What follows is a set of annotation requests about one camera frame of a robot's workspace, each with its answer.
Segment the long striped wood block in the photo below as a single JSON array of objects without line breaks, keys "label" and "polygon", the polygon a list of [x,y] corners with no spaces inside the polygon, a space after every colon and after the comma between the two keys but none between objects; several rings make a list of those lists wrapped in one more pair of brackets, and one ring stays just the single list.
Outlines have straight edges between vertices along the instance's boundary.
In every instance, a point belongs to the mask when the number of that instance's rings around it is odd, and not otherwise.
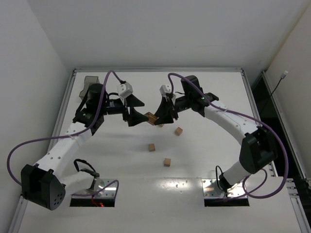
[{"label": "long striped wood block", "polygon": [[144,115],[146,117],[148,117],[148,121],[147,122],[154,126],[155,122],[157,121],[158,118],[154,114],[152,114],[151,112],[147,112]]}]

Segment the grey translucent plastic bin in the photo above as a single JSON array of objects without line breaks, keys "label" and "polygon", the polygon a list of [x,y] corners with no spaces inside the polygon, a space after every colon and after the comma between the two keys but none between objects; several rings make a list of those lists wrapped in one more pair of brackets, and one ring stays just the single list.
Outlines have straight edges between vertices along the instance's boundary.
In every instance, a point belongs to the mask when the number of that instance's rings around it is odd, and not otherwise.
[{"label": "grey translucent plastic bin", "polygon": [[83,86],[83,89],[82,91],[80,92],[79,94],[79,97],[81,99],[83,99],[86,95],[86,92],[89,88],[90,85],[92,84],[95,84],[95,83],[99,83],[99,77],[98,76],[85,76],[85,79],[84,79],[84,86]]}]

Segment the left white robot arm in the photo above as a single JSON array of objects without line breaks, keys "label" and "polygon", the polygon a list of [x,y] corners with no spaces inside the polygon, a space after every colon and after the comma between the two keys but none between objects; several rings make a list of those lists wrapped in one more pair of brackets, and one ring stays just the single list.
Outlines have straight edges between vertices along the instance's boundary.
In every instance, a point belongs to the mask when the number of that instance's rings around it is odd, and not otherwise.
[{"label": "left white robot arm", "polygon": [[79,148],[101,127],[105,115],[121,114],[130,127],[148,121],[135,110],[144,103],[133,95],[130,83],[120,83],[117,95],[117,99],[110,99],[103,84],[89,85],[65,137],[33,166],[26,165],[22,169],[22,196],[26,200],[52,211],[67,195],[83,196],[82,190],[89,196],[98,194],[95,183],[100,175],[94,168],[79,169],[67,177],[62,177],[62,173]]}]

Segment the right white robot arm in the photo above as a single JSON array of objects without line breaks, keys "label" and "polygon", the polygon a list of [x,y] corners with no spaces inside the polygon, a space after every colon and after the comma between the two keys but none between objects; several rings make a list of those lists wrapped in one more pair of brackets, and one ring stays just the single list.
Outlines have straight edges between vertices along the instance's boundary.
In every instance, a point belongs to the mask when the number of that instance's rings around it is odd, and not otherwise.
[{"label": "right white robot arm", "polygon": [[227,191],[277,158],[276,141],[270,130],[232,113],[216,95],[204,93],[196,76],[182,78],[181,84],[184,91],[181,97],[174,94],[173,84],[161,86],[162,99],[155,113],[155,125],[171,124],[178,119],[178,113],[191,109],[233,136],[241,150],[238,161],[219,176],[221,190]]}]

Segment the small wood cube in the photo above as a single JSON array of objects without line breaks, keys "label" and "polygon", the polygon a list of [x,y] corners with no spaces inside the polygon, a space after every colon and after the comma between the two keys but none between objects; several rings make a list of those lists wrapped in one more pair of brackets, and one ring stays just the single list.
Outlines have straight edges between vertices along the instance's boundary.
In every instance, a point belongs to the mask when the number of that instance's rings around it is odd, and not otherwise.
[{"label": "small wood cube", "polygon": [[175,135],[180,136],[183,132],[183,129],[180,127],[177,127],[174,131]]},{"label": "small wood cube", "polygon": [[155,147],[155,144],[148,144],[148,151],[149,152],[153,152],[153,151],[155,151],[156,150],[156,147]]},{"label": "small wood cube", "polygon": [[163,165],[165,167],[170,167],[171,166],[171,159],[170,158],[165,158],[163,161]]}]

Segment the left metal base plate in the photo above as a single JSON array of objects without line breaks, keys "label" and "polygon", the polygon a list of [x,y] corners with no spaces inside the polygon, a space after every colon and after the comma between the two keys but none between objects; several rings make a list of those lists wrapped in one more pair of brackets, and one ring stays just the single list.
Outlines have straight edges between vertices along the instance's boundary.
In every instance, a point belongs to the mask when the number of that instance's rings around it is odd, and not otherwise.
[{"label": "left metal base plate", "polygon": [[119,185],[119,180],[97,179],[93,185],[93,189],[81,190],[72,194],[72,196],[77,198],[91,198],[93,196],[95,198],[114,199],[117,196]]}]

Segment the metal base plate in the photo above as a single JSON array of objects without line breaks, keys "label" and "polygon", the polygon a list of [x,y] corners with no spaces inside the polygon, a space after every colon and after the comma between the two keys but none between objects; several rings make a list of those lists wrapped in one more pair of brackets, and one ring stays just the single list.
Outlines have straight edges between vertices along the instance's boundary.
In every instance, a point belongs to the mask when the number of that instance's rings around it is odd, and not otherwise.
[{"label": "metal base plate", "polygon": [[242,183],[237,183],[233,185],[231,188],[227,189],[227,191],[222,191],[218,186],[216,179],[202,179],[202,189],[203,196],[206,200],[216,200],[216,199],[241,199],[247,198]]},{"label": "metal base plate", "polygon": [[93,185],[93,189],[81,190],[72,194],[72,196],[77,198],[91,198],[93,196],[95,198],[114,199],[117,196],[119,185],[119,180],[97,179]]}]

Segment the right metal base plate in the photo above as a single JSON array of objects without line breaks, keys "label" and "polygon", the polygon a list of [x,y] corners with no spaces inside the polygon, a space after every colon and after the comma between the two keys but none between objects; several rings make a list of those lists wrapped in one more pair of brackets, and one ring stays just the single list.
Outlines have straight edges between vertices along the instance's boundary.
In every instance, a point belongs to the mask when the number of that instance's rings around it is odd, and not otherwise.
[{"label": "right metal base plate", "polygon": [[206,200],[216,200],[216,199],[241,199],[247,198],[242,183],[237,183],[233,185],[231,188],[227,189],[227,191],[222,191],[218,186],[216,179],[202,179],[202,189],[203,196]]}]

